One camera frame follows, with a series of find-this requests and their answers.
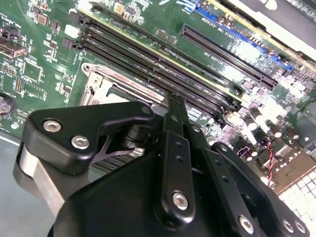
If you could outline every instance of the mounting hole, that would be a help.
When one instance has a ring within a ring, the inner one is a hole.
[[[222,176],[222,179],[224,180],[225,183],[229,183],[229,179],[225,175]]]
[[[84,70],[85,72],[89,72],[90,67],[89,67],[88,65],[84,65],[84,66],[83,66],[83,70]]]
[[[218,165],[218,166],[221,166],[222,163],[219,161],[219,160],[215,160],[215,163]]]
[[[180,163],[183,162],[183,158],[181,156],[176,156],[176,160],[179,161]]]

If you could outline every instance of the dimm slot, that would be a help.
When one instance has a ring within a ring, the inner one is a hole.
[[[203,113],[211,115],[221,125],[221,127],[225,125],[223,116],[219,111],[210,108],[202,101],[197,102],[197,98],[195,96],[188,94],[185,90],[182,90],[179,85],[173,85],[167,80],[155,77],[155,75],[146,72],[146,70],[145,72],[143,72],[141,68],[137,68],[134,65],[131,65],[129,62],[124,61],[117,56],[110,54],[109,52],[104,52],[102,49],[97,48],[95,45],[91,45],[87,42],[70,42],[70,40],[68,39],[64,39],[63,41],[64,45],[71,44],[72,48],[76,50],[84,50],[88,53],[94,54],[102,58],[106,62],[115,65],[118,69],[128,72],[129,74],[131,74],[131,76],[137,77],[144,81],[150,81],[153,86],[156,86],[164,91],[181,94],[183,98],[185,98],[185,100],[187,101],[186,103],[189,106],[194,107]]]
[[[107,47],[110,47],[110,49],[114,49],[115,51],[120,51],[122,54],[125,54],[125,57],[129,57],[129,59],[132,59],[135,56],[141,57],[141,60],[145,61],[145,64],[148,68],[153,67],[154,65],[157,67],[157,68],[153,68],[153,71],[155,71],[159,74],[162,74],[163,76],[167,76],[167,77],[171,76],[172,79],[173,79],[173,77],[176,77],[177,79],[179,79],[181,81],[182,85],[187,88],[187,90],[191,90],[193,87],[194,91],[192,93],[199,94],[200,96],[203,96],[203,94],[204,94],[203,98],[205,98],[205,100],[209,101],[209,103],[213,104],[217,108],[224,107],[226,110],[229,109],[228,108],[229,101],[228,101],[226,95],[223,96],[222,94],[214,91],[214,89],[212,89],[211,91],[207,91],[206,88],[204,88],[200,84],[196,84],[195,81],[193,81],[193,83],[191,83],[191,84],[188,83],[187,80],[191,80],[191,78],[185,77],[185,75],[183,75],[181,72],[175,70],[174,68],[169,69],[168,68],[169,65],[167,65],[163,61],[159,60],[159,58],[153,57],[149,53],[142,51],[140,48],[134,48],[134,50],[141,51],[140,55],[139,55],[139,54],[135,54],[134,51],[126,50],[120,44],[116,44],[116,43],[110,41],[109,38],[98,35],[95,32],[88,31],[86,33],[86,35],[87,35],[86,38],[96,40],[100,44],[105,44],[105,45],[107,45]]]
[[[190,94],[193,94],[200,103],[203,103],[203,105],[208,106],[209,108],[212,108],[214,110],[220,110],[220,108],[224,107],[223,104],[218,103],[215,100],[212,100],[208,97],[205,97],[201,95],[201,92],[188,86],[184,82],[180,80],[176,80],[173,75],[169,75],[164,70],[162,70],[159,67],[154,66],[151,62],[147,62],[144,59],[141,58],[135,58],[135,54],[132,54],[128,51],[126,51],[124,48],[119,47],[118,45],[115,45],[113,42],[110,42],[109,40],[106,40],[105,38],[98,37],[97,35],[89,34],[88,39],[85,38],[87,42],[93,43],[94,45],[100,47],[103,51],[105,51],[107,54],[109,54],[111,51],[114,54],[120,55],[122,58],[125,58],[129,60],[129,63],[131,65],[134,65],[135,67],[143,68],[143,71],[146,71],[148,73],[156,74],[159,78],[172,82],[172,84],[178,85],[180,87],[184,88],[183,92]]]
[[[231,66],[243,75],[248,77],[251,81],[254,81],[256,85],[264,87],[268,90],[273,90],[277,86],[277,81],[273,80],[268,75],[260,72],[247,62],[242,61],[237,56],[230,53],[228,50],[222,48],[220,45],[194,30],[188,25],[182,27],[181,37],[196,47],[204,50],[214,58],[222,61],[223,63]]]
[[[190,66],[194,67],[195,69],[198,69],[199,71],[203,72],[207,77],[209,77],[213,81],[216,81],[217,83],[221,84],[223,87],[228,87],[228,88],[235,90],[238,95],[242,95],[244,93],[244,90],[240,86],[238,86],[234,82],[230,81],[229,79],[225,78],[224,76],[219,75],[216,72],[210,70],[207,66],[200,63],[199,61],[192,58],[191,56],[189,56],[189,55],[181,52],[180,50],[176,49],[175,47],[165,43],[161,39],[157,38],[156,36],[152,35],[151,33],[147,32],[147,31],[145,31],[144,29],[138,27],[137,25],[133,24],[132,22],[129,22],[129,21],[123,19],[121,16],[117,15],[114,12],[111,12],[110,10],[101,6],[99,3],[91,2],[91,4],[92,4],[92,10],[103,12],[103,13],[107,14],[108,16],[110,16],[111,18],[115,19],[116,21],[128,26],[130,29],[136,30],[138,33],[144,35],[145,37],[152,39],[153,41],[155,41],[156,43],[158,43],[161,46],[162,50],[164,50],[167,53],[171,53],[172,55],[176,55],[176,57],[179,59],[183,59],[183,61],[185,63],[187,63]],[[79,23],[81,23],[81,24],[96,23],[96,24],[100,24],[100,25],[102,24],[99,21],[93,19],[92,16],[88,15],[89,14],[88,12],[86,12],[82,9],[80,9],[80,11],[81,11],[81,15],[84,18],[86,18],[87,21],[85,21],[85,19],[79,19],[79,18],[74,17],[73,20],[76,23],[78,23],[78,24]]]
[[[170,62],[164,60],[163,58],[159,57],[158,55],[155,55],[154,53],[148,52],[145,49],[142,49],[139,45],[136,43],[131,42],[130,40],[126,40],[123,38],[120,34],[116,34],[115,32],[107,29],[105,26],[90,26],[89,29],[91,29],[95,34],[98,34],[100,37],[104,37],[100,35],[99,33],[106,33],[107,35],[111,35],[116,40],[119,40],[120,42],[128,45],[132,51],[135,50],[140,55],[144,55],[145,57],[148,57],[152,61],[156,61],[156,63],[159,63],[162,65],[162,68],[166,68],[167,72],[173,73],[174,76],[176,76],[178,79],[181,79],[183,82],[188,83],[192,82],[190,86],[195,87],[196,89],[200,90],[202,93],[205,93],[206,95],[213,97],[215,100],[220,100],[225,104],[236,104],[237,102],[230,96],[228,96],[225,93],[222,93],[221,91],[216,90],[215,88],[201,84],[199,83],[199,80],[195,78],[194,76],[190,75],[189,73],[184,72],[183,70],[179,69],[176,65],[172,65]]]

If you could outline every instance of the chip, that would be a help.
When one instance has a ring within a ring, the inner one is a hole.
[[[44,16],[42,14],[38,14],[38,22],[44,26],[48,23],[48,16]]]
[[[128,6],[125,10],[125,12],[128,12],[129,14],[133,15],[134,12],[135,12],[135,9],[134,8],[131,8],[130,6]]]
[[[56,42],[50,42],[50,45],[49,45],[51,48],[53,49],[57,49],[57,43]]]
[[[167,34],[161,30],[157,30],[156,35],[163,40],[167,37]]]
[[[56,30],[57,30],[57,27],[58,27],[58,21],[51,21],[51,23],[50,23],[50,28],[51,28],[53,31],[56,31]]]
[[[171,36],[167,36],[166,40],[171,44],[176,44],[178,42],[176,38],[171,37]]]
[[[119,2],[116,2],[115,5],[114,5],[113,11],[114,11],[115,13],[117,13],[118,15],[122,15],[123,12],[124,12],[124,8],[125,8],[124,5],[122,5],[122,4],[119,3]]]

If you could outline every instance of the silver screw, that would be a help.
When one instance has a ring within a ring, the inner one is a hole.
[[[247,231],[249,234],[252,235],[254,233],[253,225],[244,215],[239,216],[239,223],[243,227],[243,229]]]
[[[193,125],[192,128],[195,132],[199,132],[199,128],[197,126]]]
[[[226,151],[227,151],[227,147],[226,147],[226,146],[221,145],[220,147],[222,148],[222,150],[223,150],[224,152],[226,152]]]
[[[172,118],[173,121],[176,121],[176,122],[178,121],[178,118],[175,115],[171,115],[170,117]]]
[[[71,144],[73,145],[73,147],[80,149],[80,150],[85,150],[90,145],[88,139],[85,136],[81,136],[81,135],[74,136],[71,139]]]
[[[55,120],[45,121],[43,127],[48,132],[58,132],[61,130],[61,124]]]
[[[180,209],[186,210],[188,209],[189,203],[187,198],[182,193],[174,193],[172,195],[173,203]]]
[[[282,219],[282,222],[283,222],[284,227],[285,227],[290,233],[293,233],[293,232],[294,232],[293,227],[291,226],[291,224],[290,224],[287,220]]]
[[[306,232],[304,226],[301,223],[299,223],[298,221],[295,221],[295,225],[299,229],[300,232],[302,232],[302,233]]]
[[[149,108],[146,107],[146,106],[143,106],[143,107],[142,107],[142,111],[143,111],[144,113],[146,113],[146,114],[150,114],[150,110],[149,110]]]

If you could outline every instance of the pcie slot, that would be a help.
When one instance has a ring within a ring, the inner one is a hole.
[[[117,22],[126,25],[127,27],[137,31],[138,33],[144,35],[145,37],[147,37],[149,39],[152,39],[154,42],[156,42],[159,45],[161,45],[161,49],[162,50],[164,50],[167,53],[171,53],[172,55],[176,56],[177,58],[183,59],[183,61],[188,63],[188,65],[190,65],[190,66],[198,69],[199,71],[203,72],[207,77],[209,77],[212,80],[222,84],[224,87],[231,88],[231,89],[235,90],[238,94],[243,94],[244,93],[243,89],[241,87],[239,87],[237,84],[235,84],[234,82],[232,82],[229,79],[225,78],[224,76],[221,76],[221,75],[213,72],[207,66],[205,66],[202,63],[200,63],[196,59],[194,59],[194,58],[190,57],[189,55],[177,50],[173,46],[165,43],[161,39],[157,38],[156,36],[152,35],[151,33],[147,32],[147,31],[145,31],[144,29],[138,27],[137,25],[133,24],[132,22],[129,22],[129,21],[123,19],[121,16],[119,16],[116,13],[111,12],[110,10],[104,8],[103,6],[98,4],[97,2],[91,2],[91,4],[92,4],[92,10],[103,12],[103,13],[107,14],[108,16],[110,16],[111,18],[115,19]],[[90,18],[86,14],[84,14],[84,13],[81,13],[81,14],[83,16],[83,19],[82,18],[80,19],[79,17],[77,17],[77,18],[74,17],[73,18],[73,20],[76,23],[78,23],[78,24],[81,23],[81,24],[84,24],[84,25],[94,24],[94,25],[103,26],[101,23],[99,23],[98,21]]]
[[[158,76],[170,78],[171,81],[176,81],[174,83],[179,83],[183,87],[185,87],[187,91],[190,91],[190,93],[194,93],[194,95],[201,96],[206,101],[208,101],[208,103],[212,104],[215,108],[224,107],[226,110],[229,109],[227,102],[225,101],[225,97],[223,98],[221,94],[216,93],[214,90],[212,91],[214,94],[217,94],[218,97],[222,98],[222,102],[226,102],[225,104],[219,103],[216,100],[216,98],[211,99],[210,98],[210,96],[212,95],[211,92],[209,92],[210,93],[209,95],[205,96],[205,94],[203,94],[203,91],[200,91],[198,89],[199,85],[196,85],[195,81],[193,85],[188,84],[186,80],[183,80],[182,78],[183,75],[179,74],[179,72],[176,73],[176,71],[173,69],[169,69],[167,64],[163,63],[162,61],[159,61],[159,59],[152,57],[146,52],[143,52],[143,54],[141,55],[135,54],[134,52],[130,52],[126,50],[124,47],[120,46],[119,44],[116,44],[110,41],[109,39],[102,37],[101,35],[95,34],[94,32],[91,32],[91,31],[88,32],[87,36],[84,38],[86,40],[92,40],[93,42],[96,42],[97,44],[106,47],[107,50],[114,50],[115,52],[120,52],[121,55],[123,55],[125,58],[128,58],[129,60],[133,60],[135,59],[135,57],[138,57],[139,62],[141,62],[142,66],[146,67],[147,70],[152,69],[152,72],[155,72]]]
[[[195,97],[197,97],[200,101],[206,101],[204,103],[205,106],[208,106],[209,108],[213,110],[220,110],[221,107],[223,107],[222,104],[218,103],[215,100],[211,100],[208,97],[205,97],[201,94],[200,91],[188,86],[184,82],[177,80],[172,75],[169,75],[164,70],[162,70],[159,67],[154,66],[151,62],[147,62],[144,59],[136,58],[137,56],[135,54],[132,54],[123,48],[120,48],[118,45],[115,45],[114,43],[110,41],[105,41],[104,38],[97,37],[97,36],[89,36],[90,43],[94,44],[95,46],[100,47],[100,49],[107,54],[109,54],[111,51],[113,52],[113,55],[120,55],[125,60],[128,60],[129,64],[134,65],[135,68],[143,69],[143,71],[155,74],[159,78],[161,78],[164,81],[172,82],[173,85],[177,85],[180,88],[183,88],[183,92],[186,92],[188,94],[192,94]]]
[[[150,73],[146,71],[146,69],[141,69],[141,67],[138,67],[137,65],[131,65],[130,62],[128,62],[127,60],[125,61],[123,59],[120,59],[112,53],[105,52],[97,46],[92,45],[88,42],[84,42],[82,44],[73,42],[72,46],[79,51],[84,50],[86,52],[94,54],[102,58],[106,62],[115,65],[118,69],[128,72],[132,76],[135,76],[141,80],[150,81],[153,86],[156,86],[168,92],[178,93],[182,95],[186,99],[188,105],[200,110],[203,113],[211,115],[218,123],[221,124],[221,126],[225,125],[222,114],[219,111],[217,111],[213,107],[210,107],[202,99],[197,102],[198,97],[189,94],[180,85],[174,85],[173,83],[170,83],[168,79],[157,77],[154,73]]]
[[[277,85],[277,81],[273,80],[268,75],[260,72],[258,69],[251,66],[250,64],[242,61],[237,56],[222,48],[220,45],[218,45],[205,35],[201,34],[200,32],[194,30],[190,26],[185,24],[182,27],[180,35],[183,39],[204,50],[212,57],[238,70],[243,75],[248,77],[251,81],[256,82],[256,84],[259,84],[260,86],[268,90],[273,90]]]

